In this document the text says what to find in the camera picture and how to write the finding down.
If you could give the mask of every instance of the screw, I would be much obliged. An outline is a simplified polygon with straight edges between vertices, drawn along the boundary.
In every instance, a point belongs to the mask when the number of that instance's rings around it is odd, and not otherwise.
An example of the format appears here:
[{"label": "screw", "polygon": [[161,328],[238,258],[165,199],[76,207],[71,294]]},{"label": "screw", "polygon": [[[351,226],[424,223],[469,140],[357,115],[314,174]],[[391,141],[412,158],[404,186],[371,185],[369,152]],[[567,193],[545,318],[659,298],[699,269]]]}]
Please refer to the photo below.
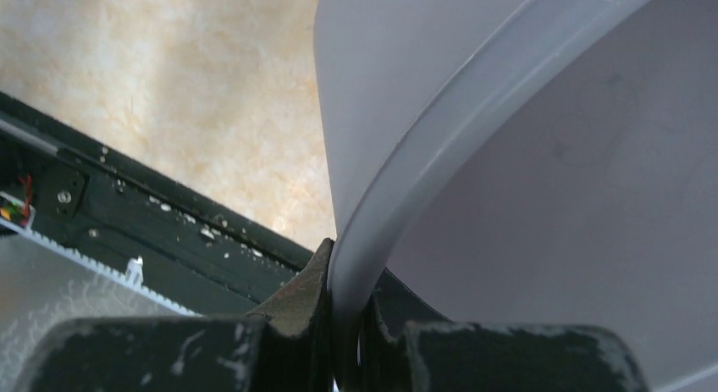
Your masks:
[{"label": "screw", "polygon": [[67,204],[71,201],[72,201],[72,195],[70,195],[68,191],[63,190],[58,193],[58,202]]}]

